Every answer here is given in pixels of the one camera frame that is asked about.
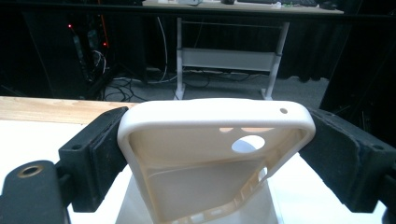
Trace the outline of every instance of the white table surface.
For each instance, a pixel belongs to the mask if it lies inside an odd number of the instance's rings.
[[[0,190],[5,176],[29,161],[59,160],[58,149],[85,125],[37,121],[0,120]],[[104,202],[95,213],[68,210],[72,223],[115,223],[131,176],[129,167],[119,174]],[[273,197],[284,223],[381,223],[385,206],[379,203],[372,214],[350,213],[316,173],[294,156],[270,178]]]

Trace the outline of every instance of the desk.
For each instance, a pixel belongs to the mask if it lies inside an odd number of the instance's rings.
[[[192,7],[178,4],[177,1],[148,0],[144,1],[146,7]],[[215,8],[239,11],[268,11],[287,13],[319,13],[319,14],[342,14],[339,10],[324,10],[318,7],[277,7],[266,4],[250,4],[235,2],[234,5],[224,5],[220,1],[204,1],[197,8]],[[262,89],[262,98],[272,100],[272,91],[275,86],[277,71],[282,58],[282,51],[287,38],[288,21],[279,27],[280,35],[274,52],[250,52],[220,49],[191,49],[182,46],[182,19],[177,18],[177,90],[175,99],[183,99],[185,85],[183,84],[183,66],[228,68],[237,70],[252,70],[269,72],[269,81],[266,88]]]
[[[0,97],[0,190],[14,168],[29,161],[58,161],[59,147],[98,113],[118,106],[134,104]],[[96,213],[77,214],[69,206],[73,223],[115,223],[131,174],[129,167],[119,174]],[[379,224],[385,211],[379,203],[373,214],[350,213],[299,155],[269,180],[286,224]]]

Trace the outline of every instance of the floor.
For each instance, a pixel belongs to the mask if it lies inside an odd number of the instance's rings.
[[[188,70],[183,82],[186,85],[183,100],[198,98],[247,98],[261,100],[261,88],[268,82],[265,74]],[[103,93],[106,101],[141,103],[154,100],[173,100],[177,88],[176,74],[163,74],[160,70],[148,70],[148,83],[131,78],[127,73],[115,77]],[[301,82],[297,77],[277,79],[273,100],[293,101],[305,107],[319,108],[329,81]]]

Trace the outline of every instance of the black clamp jaw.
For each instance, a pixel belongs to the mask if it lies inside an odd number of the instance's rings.
[[[117,144],[122,107],[107,111],[59,149],[60,161],[34,161],[8,174],[0,196],[0,223],[70,223],[67,206],[95,212],[127,162]],[[300,155],[351,212],[388,208],[396,223],[396,149],[322,110]]]

